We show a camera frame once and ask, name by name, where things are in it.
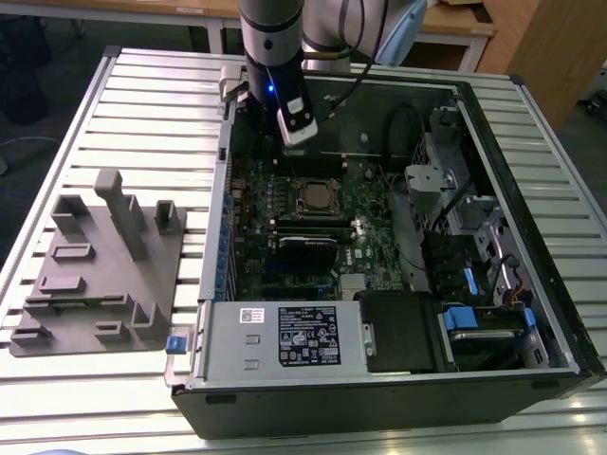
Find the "wooden cabinet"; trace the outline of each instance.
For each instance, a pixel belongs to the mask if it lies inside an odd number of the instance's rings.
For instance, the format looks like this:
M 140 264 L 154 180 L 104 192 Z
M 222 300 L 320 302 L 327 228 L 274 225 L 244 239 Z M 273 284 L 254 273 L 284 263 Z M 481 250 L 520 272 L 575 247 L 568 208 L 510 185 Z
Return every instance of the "wooden cabinet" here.
M 605 0 L 485 0 L 498 29 L 477 71 L 519 74 L 558 129 L 607 59 Z

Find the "table leg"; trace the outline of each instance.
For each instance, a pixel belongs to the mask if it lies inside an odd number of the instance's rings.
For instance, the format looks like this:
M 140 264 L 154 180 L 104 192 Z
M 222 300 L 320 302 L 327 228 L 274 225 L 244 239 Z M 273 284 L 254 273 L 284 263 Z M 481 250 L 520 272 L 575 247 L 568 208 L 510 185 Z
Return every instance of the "table leg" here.
M 206 22 L 207 33 L 209 33 L 209 49 L 211 50 L 211 54 L 223 54 L 224 46 L 221 39 L 223 23 L 221 19 L 208 17 Z
M 487 41 L 487 36 L 475 36 L 472 38 L 470 45 L 466 48 L 466 53 L 459 65 L 458 71 L 465 73 L 473 73 L 476 71 L 476 66 L 478 66 L 478 63 L 481 61 L 481 57 L 483 57 L 483 51 L 485 51 Z

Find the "cable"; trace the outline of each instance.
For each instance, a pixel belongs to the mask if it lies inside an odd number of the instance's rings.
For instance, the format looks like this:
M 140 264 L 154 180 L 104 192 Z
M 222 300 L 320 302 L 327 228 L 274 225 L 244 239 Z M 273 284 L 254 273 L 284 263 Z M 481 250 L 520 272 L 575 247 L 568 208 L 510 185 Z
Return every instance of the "cable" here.
M 350 57 L 355 50 L 359 50 L 360 43 L 362 43 L 362 35 L 364 35 L 364 23 L 366 21 L 365 12 L 364 12 L 364 0 L 359 0 L 360 4 L 360 30 L 359 37 L 357 38 L 356 43 L 350 47 L 349 49 L 343 50 L 339 53 L 338 60 L 345 59 Z
M 512 269 L 512 273 L 514 273 L 514 277 L 518 280 L 519 283 L 514 288 L 514 290 L 511 292 L 510 297 L 508 298 L 508 301 L 507 301 L 508 305 L 512 305 L 516 301 L 516 298 L 519 296 L 519 294 L 521 294 L 524 291 L 523 277 L 519 274 L 516 267 L 514 267 Z
M 360 43 L 362 43 L 362 36 L 364 35 L 364 23 L 366 21 L 365 18 L 365 10 L 364 10 L 364 0 L 359 0 L 360 3 L 360 30 L 359 37 L 357 38 L 356 43 L 352 47 L 348 47 L 340 52 L 305 52 L 303 57 L 307 60 L 341 60 L 346 59 L 352 55 L 353 52 L 359 50 Z
M 388 112 L 388 115 L 381 124 L 381 150 L 384 153 L 386 162 L 392 157 L 392 153 L 390 152 L 390 131 L 394 125 L 396 114 L 403 109 L 406 112 L 413 112 L 415 114 L 415 119 L 419 122 L 419 140 L 415 145 L 415 149 L 417 150 L 417 148 L 420 147 L 420 144 L 423 144 L 426 139 L 426 126 L 424 125 L 424 119 L 419 114 L 419 111 L 408 101 L 401 101 Z
M 383 29 L 386 27 L 386 19 L 388 18 L 388 0 L 383 0 L 383 9 L 381 11 L 381 22 L 379 23 L 379 30 L 377 31 L 376 43 L 373 48 L 373 53 L 369 59 L 369 63 L 364 67 L 361 73 L 357 76 L 356 80 L 350 84 L 348 88 L 336 99 L 330 101 L 329 114 L 325 117 L 319 118 L 317 123 L 322 123 L 331 117 L 331 113 L 337 109 L 352 93 L 362 84 L 362 81 L 371 71 L 371 66 L 376 60 L 377 54 L 379 53 L 379 45 L 381 44 L 381 37 L 383 35 Z
M 61 145 L 61 142 L 58 141 L 57 139 L 53 139 L 52 137 L 44 137 L 44 136 L 24 136 L 24 137 L 17 137 L 15 139 L 10 139 L 7 140 L 5 142 L 2 142 L 0 144 L 0 147 L 4 147 L 5 145 L 9 145 L 12 144 L 14 142 L 19 142 L 21 140 L 46 140 L 48 142 L 53 142 L 57 145 Z
M 464 185 L 462 185 L 460 188 L 457 189 L 457 191 L 455 192 L 455 194 L 453 195 L 453 197 L 451 198 L 449 203 L 442 210 L 440 210 L 440 213 L 438 213 L 438 216 L 432 222 L 432 226 L 430 227 L 430 232 L 434 232 L 434 230 L 438 226 L 438 223 L 440 223 L 440 221 L 449 214 L 451 209 L 453 209 L 453 207 L 455 207 L 455 204 L 457 204 L 460 201 L 460 199 L 462 197 L 464 197 L 464 194 L 466 194 L 466 191 L 468 191 L 468 189 L 470 188 L 471 185 L 472 185 L 472 179 L 469 178 L 468 180 L 466 180 L 466 183 L 464 183 Z
M 489 285 L 489 292 L 487 293 L 487 306 L 490 306 L 493 302 L 493 294 L 495 294 L 495 287 L 497 286 L 497 281 L 500 278 L 500 270 L 502 270 L 502 266 L 506 263 L 508 259 L 513 259 L 513 262 L 516 261 L 515 264 L 512 264 L 512 268 L 516 269 L 519 266 L 519 260 L 514 257 L 512 253 L 506 253 L 500 259 L 498 263 L 497 270 L 495 271 L 495 275 L 491 279 L 491 284 Z
M 404 260 L 405 260 L 405 262 L 406 262 L 408 265 L 410 265 L 411 267 L 416 268 L 417 270 L 421 270 L 422 272 L 428 272 L 428 270 L 426 270 L 424 267 L 421 267 L 421 266 L 419 266 L 419 265 L 415 265 L 414 263 L 412 263 L 412 262 L 411 262 L 411 260 L 410 260 L 410 259 L 409 259 L 407 256 L 405 256 L 405 253 L 403 253 L 403 252 L 400 250 L 400 247 L 399 247 L 399 246 L 396 246 L 396 251 L 398 251 L 398 254 L 400 255 L 400 257 L 401 257 L 402 259 L 404 259 Z

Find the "metal table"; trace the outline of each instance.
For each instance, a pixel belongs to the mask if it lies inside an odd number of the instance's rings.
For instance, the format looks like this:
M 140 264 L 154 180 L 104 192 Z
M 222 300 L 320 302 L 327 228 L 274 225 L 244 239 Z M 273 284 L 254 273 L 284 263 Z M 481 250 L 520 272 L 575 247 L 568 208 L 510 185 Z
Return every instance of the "metal table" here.
M 238 58 L 136 49 L 103 57 L 0 275 L 0 452 L 69 448 L 89 454 L 221 449 L 242 453 L 602 453 L 607 383 L 526 409 L 498 425 L 294 439 L 203 441 L 178 413 L 163 352 L 14 358 L 21 317 L 53 234 L 57 195 L 98 202 L 99 167 L 117 167 L 139 203 L 188 209 L 174 326 L 195 321 L 219 131 L 219 69 Z M 589 334 L 607 355 L 607 220 L 524 86 L 505 76 L 387 70 L 472 84 Z M 175 368 L 188 369 L 180 356 Z

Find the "power supply label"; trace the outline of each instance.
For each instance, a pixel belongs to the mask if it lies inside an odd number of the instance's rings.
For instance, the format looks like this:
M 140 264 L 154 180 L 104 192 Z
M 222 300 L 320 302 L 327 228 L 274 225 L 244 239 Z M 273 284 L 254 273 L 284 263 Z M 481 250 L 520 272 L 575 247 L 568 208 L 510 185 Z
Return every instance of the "power supply label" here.
M 336 307 L 280 307 L 278 345 L 284 367 L 340 365 Z

